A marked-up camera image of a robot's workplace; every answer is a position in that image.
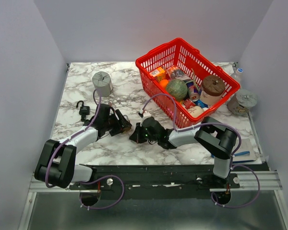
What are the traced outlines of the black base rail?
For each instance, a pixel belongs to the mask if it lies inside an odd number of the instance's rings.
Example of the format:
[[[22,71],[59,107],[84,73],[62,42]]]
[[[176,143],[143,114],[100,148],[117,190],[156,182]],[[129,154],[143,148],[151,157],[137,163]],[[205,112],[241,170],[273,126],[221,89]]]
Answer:
[[[74,183],[70,189],[92,195],[99,188],[102,199],[208,199],[211,191],[239,188],[236,177],[218,179],[212,165],[104,165],[93,167],[99,184]]]

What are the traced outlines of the clear plastic snack bag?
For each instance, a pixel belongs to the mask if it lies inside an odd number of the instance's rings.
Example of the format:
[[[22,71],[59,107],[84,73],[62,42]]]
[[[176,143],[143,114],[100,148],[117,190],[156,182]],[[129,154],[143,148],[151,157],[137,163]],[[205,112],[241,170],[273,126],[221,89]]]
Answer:
[[[166,69],[166,73],[171,80],[176,79],[176,78],[181,78],[185,75],[184,72],[177,65],[172,65],[168,67]]]

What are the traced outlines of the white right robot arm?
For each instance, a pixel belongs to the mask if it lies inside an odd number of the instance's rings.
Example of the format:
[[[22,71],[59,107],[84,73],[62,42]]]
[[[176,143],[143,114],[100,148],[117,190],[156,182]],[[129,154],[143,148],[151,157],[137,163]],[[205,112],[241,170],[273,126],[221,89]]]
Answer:
[[[136,143],[155,142],[169,150],[182,145],[199,143],[214,156],[214,168],[211,182],[221,188],[228,183],[236,141],[241,145],[238,131],[212,117],[206,117],[202,123],[182,129],[164,128],[152,116],[136,124],[135,131],[129,137]]]

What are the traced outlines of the red bull drink can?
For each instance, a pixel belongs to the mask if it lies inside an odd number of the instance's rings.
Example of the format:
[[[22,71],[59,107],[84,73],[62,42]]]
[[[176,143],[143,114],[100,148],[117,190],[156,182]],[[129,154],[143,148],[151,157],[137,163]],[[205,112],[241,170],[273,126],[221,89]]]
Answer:
[[[200,99],[200,94],[197,86],[191,85],[188,87],[189,99],[193,102]]]

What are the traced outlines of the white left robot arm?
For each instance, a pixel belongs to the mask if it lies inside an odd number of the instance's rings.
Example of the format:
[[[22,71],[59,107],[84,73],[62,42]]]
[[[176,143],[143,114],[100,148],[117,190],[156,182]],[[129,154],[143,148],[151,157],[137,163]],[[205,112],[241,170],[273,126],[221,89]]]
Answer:
[[[70,183],[80,182],[86,189],[96,186],[97,178],[92,166],[76,164],[76,155],[88,145],[100,140],[106,132],[111,136],[130,130],[129,120],[120,110],[108,104],[100,104],[90,120],[79,131],[61,140],[45,142],[39,157],[34,178],[47,187],[66,188]]]

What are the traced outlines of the orange yellow snack box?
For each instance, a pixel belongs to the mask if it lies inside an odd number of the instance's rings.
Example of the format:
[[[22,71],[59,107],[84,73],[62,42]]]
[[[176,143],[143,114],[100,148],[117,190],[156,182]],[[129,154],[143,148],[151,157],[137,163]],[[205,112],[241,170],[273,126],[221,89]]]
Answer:
[[[153,77],[157,82],[166,79],[166,72],[162,67],[158,67],[157,69],[151,71],[150,76]]]

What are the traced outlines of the green netted melon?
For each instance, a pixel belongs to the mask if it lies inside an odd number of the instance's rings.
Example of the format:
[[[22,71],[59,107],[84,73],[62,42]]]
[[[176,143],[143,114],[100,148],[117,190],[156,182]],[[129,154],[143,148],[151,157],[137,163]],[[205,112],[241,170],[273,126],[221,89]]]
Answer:
[[[166,91],[174,97],[176,101],[180,102],[186,97],[188,87],[184,81],[173,79],[167,84]]]

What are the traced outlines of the grey roll on right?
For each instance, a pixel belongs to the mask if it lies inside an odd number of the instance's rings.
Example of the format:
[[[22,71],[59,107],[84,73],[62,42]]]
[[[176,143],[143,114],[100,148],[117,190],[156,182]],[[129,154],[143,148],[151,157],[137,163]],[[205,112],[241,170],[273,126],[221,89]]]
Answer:
[[[229,111],[234,115],[246,115],[251,108],[257,105],[258,96],[247,90],[240,89],[227,103]]]

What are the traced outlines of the clear water bottle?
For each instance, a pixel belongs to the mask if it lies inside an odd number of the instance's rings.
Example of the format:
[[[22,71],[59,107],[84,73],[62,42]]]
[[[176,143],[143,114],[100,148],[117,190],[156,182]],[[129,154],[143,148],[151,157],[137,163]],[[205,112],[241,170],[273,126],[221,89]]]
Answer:
[[[242,89],[242,75],[243,69],[237,68],[233,74],[231,74],[231,78],[237,81],[240,84],[240,88]]]

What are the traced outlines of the grey wrapped toilet roll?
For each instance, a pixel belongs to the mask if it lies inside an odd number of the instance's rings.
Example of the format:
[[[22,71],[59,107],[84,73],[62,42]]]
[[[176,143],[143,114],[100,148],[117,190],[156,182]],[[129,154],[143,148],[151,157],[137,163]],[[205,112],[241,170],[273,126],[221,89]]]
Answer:
[[[99,71],[95,73],[92,77],[92,83],[95,89],[99,90],[102,97],[108,97],[112,93],[112,81],[108,73],[104,71]]]

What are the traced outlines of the black padlock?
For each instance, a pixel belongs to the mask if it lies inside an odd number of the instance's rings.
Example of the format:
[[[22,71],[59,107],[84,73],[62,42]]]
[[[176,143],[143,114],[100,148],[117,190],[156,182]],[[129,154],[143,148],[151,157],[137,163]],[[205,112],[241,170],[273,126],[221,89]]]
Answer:
[[[80,110],[79,110],[79,115],[81,115],[81,116],[90,115],[90,107],[87,105],[84,105],[84,101],[78,101],[76,104],[76,108],[79,107],[79,104],[81,104]]]

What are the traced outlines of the brown wrapped toilet roll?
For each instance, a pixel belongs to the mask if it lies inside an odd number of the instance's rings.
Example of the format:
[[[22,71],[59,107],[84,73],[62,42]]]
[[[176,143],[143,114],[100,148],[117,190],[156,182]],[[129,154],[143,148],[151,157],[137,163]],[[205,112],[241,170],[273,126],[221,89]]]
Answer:
[[[225,83],[215,75],[205,77],[201,84],[200,100],[208,106],[216,104],[225,91]]]

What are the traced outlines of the red plastic shopping basket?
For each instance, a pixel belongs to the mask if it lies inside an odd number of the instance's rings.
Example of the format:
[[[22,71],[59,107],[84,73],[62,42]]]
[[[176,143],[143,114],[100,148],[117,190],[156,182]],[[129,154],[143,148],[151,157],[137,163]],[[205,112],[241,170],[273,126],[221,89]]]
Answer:
[[[149,74],[158,67],[166,69],[172,65],[177,65],[184,73],[194,79],[199,86],[202,84],[203,79],[209,75],[216,75],[223,80],[225,91],[220,101],[196,118],[192,117],[179,102],[176,102],[177,110],[174,110],[173,102],[166,96],[157,96],[153,99],[164,113],[175,121],[178,128],[188,127],[201,122],[206,116],[213,114],[240,89],[240,84],[237,81],[232,79],[221,67],[215,66],[206,59],[198,49],[182,38],[175,38],[168,43],[155,47],[147,54],[137,58],[135,64],[140,72],[143,90],[150,97],[159,93],[167,94],[165,89]]]

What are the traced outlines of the blue razor package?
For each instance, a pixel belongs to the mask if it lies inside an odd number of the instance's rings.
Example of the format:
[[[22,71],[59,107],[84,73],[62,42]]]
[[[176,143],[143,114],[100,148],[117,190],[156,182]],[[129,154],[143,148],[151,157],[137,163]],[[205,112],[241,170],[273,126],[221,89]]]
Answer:
[[[257,160],[250,139],[242,139],[241,146],[234,154],[233,163],[246,163]]]

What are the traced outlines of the brass padlock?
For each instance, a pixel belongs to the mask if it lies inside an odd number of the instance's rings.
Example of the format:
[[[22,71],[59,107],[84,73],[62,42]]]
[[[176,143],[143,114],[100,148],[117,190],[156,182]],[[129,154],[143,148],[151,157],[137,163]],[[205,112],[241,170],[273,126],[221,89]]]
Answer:
[[[129,121],[129,118],[127,115],[123,115],[122,118],[122,132],[127,132],[131,129],[132,124]]]

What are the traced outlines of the orange ball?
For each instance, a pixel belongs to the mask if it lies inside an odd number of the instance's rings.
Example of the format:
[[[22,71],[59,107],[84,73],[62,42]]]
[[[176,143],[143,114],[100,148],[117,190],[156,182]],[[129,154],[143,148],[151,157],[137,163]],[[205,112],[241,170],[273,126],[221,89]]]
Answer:
[[[163,89],[166,89],[168,83],[169,83],[169,80],[167,80],[167,79],[161,80],[161,81],[159,82],[160,86],[161,86]]]

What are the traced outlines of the black headed key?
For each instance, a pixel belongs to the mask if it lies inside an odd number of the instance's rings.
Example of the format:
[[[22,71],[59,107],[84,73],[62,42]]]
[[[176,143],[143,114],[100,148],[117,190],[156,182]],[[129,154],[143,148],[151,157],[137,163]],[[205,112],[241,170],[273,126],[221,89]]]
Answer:
[[[86,121],[86,115],[81,115],[81,121],[85,122]]]

